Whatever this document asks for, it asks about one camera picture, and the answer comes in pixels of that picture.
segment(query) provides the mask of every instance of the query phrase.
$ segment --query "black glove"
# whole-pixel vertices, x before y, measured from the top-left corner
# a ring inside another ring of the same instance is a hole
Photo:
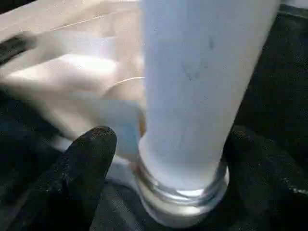
[[[108,127],[79,137],[39,177],[8,230],[88,230],[115,148]]]

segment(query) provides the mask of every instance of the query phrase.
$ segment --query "white container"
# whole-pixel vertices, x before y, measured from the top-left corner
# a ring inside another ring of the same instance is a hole
[[[278,0],[143,0],[147,133],[141,158],[161,184],[207,187]]]

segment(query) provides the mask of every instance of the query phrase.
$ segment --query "white plastic part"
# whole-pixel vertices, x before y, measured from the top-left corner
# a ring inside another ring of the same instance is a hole
[[[278,0],[143,0],[147,134],[141,158],[161,184],[202,189],[276,16]]]

